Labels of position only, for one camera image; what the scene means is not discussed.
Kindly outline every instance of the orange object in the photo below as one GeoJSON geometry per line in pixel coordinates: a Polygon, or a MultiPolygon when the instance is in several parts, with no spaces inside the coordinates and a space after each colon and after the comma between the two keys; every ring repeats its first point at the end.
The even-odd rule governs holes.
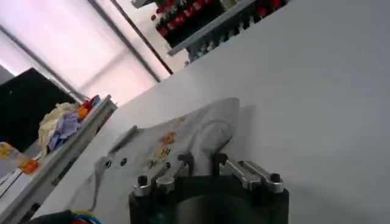
{"type": "Polygon", "coordinates": [[[88,111],[90,111],[90,110],[92,110],[92,103],[91,103],[91,101],[85,101],[80,107],[84,107],[88,111]]]}
{"type": "Polygon", "coordinates": [[[77,113],[79,114],[79,119],[82,120],[88,115],[88,109],[80,107],[77,113]]]}
{"type": "Polygon", "coordinates": [[[38,161],[28,158],[6,142],[0,142],[0,159],[16,164],[26,174],[32,174],[39,167],[38,161]]]}
{"type": "Polygon", "coordinates": [[[39,162],[27,159],[19,164],[18,168],[21,169],[26,174],[32,174],[39,167],[39,162]]]}
{"type": "Polygon", "coordinates": [[[161,140],[163,141],[164,144],[172,144],[175,141],[174,139],[175,135],[176,132],[170,131],[161,140]]]}

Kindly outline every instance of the white cloth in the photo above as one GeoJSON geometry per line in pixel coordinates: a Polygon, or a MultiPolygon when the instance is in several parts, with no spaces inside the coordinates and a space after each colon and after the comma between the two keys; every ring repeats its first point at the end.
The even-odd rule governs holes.
{"type": "Polygon", "coordinates": [[[178,155],[191,152],[194,174],[207,175],[210,155],[222,149],[233,136],[238,108],[238,99],[228,98],[135,133],[123,148],[95,164],[94,174],[73,195],[68,208],[91,210],[102,223],[130,223],[129,195],[137,176],[154,171],[154,168],[147,168],[146,161],[156,158],[155,151],[161,148],[161,137],[169,131],[176,133],[166,161],[174,164],[178,155]],[[127,163],[121,166],[123,158],[127,158],[127,163]],[[112,164],[106,168],[108,160],[112,164]]]}

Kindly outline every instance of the yellow bottle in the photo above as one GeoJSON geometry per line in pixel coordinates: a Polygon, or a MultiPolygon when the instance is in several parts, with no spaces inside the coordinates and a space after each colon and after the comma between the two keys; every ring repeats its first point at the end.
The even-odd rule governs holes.
{"type": "Polygon", "coordinates": [[[26,174],[32,174],[39,166],[38,161],[28,158],[6,142],[0,142],[0,159],[15,164],[26,174]]]}

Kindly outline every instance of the blue cloth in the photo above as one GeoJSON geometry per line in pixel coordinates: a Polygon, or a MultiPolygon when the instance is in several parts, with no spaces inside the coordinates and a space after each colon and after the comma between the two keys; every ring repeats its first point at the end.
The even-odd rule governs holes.
{"type": "Polygon", "coordinates": [[[77,113],[68,113],[62,116],[57,123],[57,127],[49,142],[49,150],[54,151],[63,145],[81,126],[77,113]]]}
{"type": "Polygon", "coordinates": [[[92,98],[92,107],[94,107],[96,104],[98,104],[101,101],[100,96],[96,95],[92,98]]]}

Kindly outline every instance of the metal rod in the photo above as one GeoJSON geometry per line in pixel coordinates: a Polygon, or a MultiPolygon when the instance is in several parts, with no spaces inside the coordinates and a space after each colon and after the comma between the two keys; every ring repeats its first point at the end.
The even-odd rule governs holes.
{"type": "Polygon", "coordinates": [[[65,88],[69,90],[69,93],[75,95],[76,100],[82,102],[84,96],[81,95],[73,86],[71,86],[65,79],[63,79],[58,73],[56,73],[48,64],[46,64],[39,56],[37,56],[32,50],[30,50],[24,43],[22,43],[16,36],[10,33],[5,27],[0,25],[0,31],[4,33],[11,41],[13,41],[18,47],[20,47],[28,56],[34,59],[40,66],[51,73],[65,88]]]}
{"type": "Polygon", "coordinates": [[[171,68],[165,63],[165,61],[161,58],[160,54],[154,49],[154,47],[151,45],[151,43],[146,39],[146,37],[141,33],[139,28],[135,25],[135,23],[130,19],[129,16],[127,16],[126,12],[123,10],[123,8],[118,4],[116,0],[111,0],[111,3],[118,9],[120,14],[123,16],[123,18],[126,20],[127,23],[134,29],[136,34],[140,36],[141,40],[146,44],[146,46],[152,51],[152,53],[157,57],[157,59],[160,61],[160,63],[164,66],[164,68],[169,72],[170,75],[173,74],[171,68]]]}
{"type": "Polygon", "coordinates": [[[106,12],[100,7],[100,5],[95,0],[87,0],[88,3],[95,9],[97,14],[99,14],[105,23],[111,28],[112,31],[119,37],[119,39],[126,45],[126,47],[131,51],[131,53],[141,62],[141,64],[145,67],[145,69],[151,74],[151,76],[155,79],[156,82],[160,82],[160,78],[158,78],[157,74],[152,70],[152,68],[146,63],[144,58],[137,52],[137,50],[133,47],[133,45],[128,41],[128,39],[124,36],[124,34],[119,30],[119,28],[115,25],[112,19],[106,14],[106,12]]]}

